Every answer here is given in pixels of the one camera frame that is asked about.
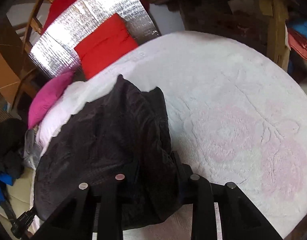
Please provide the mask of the black quilted jacket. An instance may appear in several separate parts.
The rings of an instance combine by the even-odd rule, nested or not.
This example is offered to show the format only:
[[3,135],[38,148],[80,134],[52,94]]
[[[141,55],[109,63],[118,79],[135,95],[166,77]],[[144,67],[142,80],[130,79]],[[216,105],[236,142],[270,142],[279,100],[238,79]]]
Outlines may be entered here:
[[142,92],[118,76],[107,95],[86,103],[51,139],[36,170],[37,215],[46,220],[80,183],[100,194],[123,174],[123,226],[164,222],[181,207],[171,153],[163,92]]

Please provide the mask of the pile of dark clothes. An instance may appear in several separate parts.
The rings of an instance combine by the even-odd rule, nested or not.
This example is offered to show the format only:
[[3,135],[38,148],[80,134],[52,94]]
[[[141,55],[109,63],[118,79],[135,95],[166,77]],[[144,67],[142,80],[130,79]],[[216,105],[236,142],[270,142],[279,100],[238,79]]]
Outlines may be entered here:
[[6,201],[1,185],[12,186],[23,173],[22,156],[26,124],[11,118],[0,123],[0,204]]

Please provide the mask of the grey folded garment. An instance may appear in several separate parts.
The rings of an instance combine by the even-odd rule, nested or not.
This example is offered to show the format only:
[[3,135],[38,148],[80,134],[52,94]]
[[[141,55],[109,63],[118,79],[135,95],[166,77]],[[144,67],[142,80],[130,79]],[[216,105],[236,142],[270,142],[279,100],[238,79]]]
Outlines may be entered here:
[[36,142],[36,132],[34,129],[26,131],[23,147],[23,164],[35,170],[41,159],[42,146]]

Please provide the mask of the white embossed bed blanket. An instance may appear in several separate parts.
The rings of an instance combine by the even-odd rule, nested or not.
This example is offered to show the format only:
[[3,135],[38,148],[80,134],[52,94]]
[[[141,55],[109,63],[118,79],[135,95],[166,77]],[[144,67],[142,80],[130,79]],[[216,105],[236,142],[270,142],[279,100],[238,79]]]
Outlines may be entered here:
[[165,97],[172,146],[212,183],[236,183],[281,237],[307,214],[307,95],[254,49],[183,31],[151,40],[86,82],[70,85],[42,120],[47,148],[85,103],[122,75]]

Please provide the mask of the pink cushion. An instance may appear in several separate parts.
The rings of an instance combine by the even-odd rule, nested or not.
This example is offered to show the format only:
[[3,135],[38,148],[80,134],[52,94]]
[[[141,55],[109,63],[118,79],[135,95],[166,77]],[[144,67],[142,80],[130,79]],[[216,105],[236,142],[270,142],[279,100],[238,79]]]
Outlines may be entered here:
[[72,83],[74,73],[66,72],[49,80],[34,97],[28,113],[28,129],[39,124],[49,109]]

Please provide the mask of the silver foil insulation panel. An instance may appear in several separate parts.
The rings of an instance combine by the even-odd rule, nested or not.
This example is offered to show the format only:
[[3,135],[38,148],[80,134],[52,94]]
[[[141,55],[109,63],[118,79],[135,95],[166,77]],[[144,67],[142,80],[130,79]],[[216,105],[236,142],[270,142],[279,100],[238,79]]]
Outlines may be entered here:
[[77,70],[75,46],[113,14],[118,14],[141,45],[160,34],[140,0],[77,0],[36,41],[29,57],[47,77]]

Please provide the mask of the red square cushion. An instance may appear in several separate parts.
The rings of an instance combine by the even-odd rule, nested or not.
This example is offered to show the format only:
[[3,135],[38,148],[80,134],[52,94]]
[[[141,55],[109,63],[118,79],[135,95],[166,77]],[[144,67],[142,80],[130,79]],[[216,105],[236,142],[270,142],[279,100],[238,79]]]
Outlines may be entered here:
[[122,18],[114,14],[79,42],[74,50],[79,55],[85,78],[89,80],[137,47]]

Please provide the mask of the stack of red blue cloths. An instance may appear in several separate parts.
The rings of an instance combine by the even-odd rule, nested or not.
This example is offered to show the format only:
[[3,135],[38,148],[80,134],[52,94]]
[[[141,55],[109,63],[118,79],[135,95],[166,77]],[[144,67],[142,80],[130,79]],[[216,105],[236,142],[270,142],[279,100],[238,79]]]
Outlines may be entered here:
[[289,46],[307,61],[307,20],[288,23],[287,29]]

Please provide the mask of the wooden side table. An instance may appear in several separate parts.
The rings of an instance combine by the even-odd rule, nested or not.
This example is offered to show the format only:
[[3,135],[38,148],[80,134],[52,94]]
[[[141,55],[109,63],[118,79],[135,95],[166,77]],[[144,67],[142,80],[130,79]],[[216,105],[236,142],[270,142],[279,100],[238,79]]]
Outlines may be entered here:
[[237,40],[287,70],[290,48],[286,23],[296,0],[150,0],[177,10],[186,30]]

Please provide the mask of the wooden stair railing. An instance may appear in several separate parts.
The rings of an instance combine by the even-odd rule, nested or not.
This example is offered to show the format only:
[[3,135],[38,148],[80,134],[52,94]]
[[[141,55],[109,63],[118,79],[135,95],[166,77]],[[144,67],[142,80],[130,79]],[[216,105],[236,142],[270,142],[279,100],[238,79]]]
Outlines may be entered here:
[[25,32],[18,35],[20,38],[22,38],[22,51],[25,51],[27,54],[30,53],[30,50],[32,49],[32,44],[30,42],[31,32],[34,31],[38,33],[38,35],[41,35],[42,33],[43,25],[38,20],[37,15],[44,1],[52,4],[54,0],[36,0],[28,22],[24,25]]

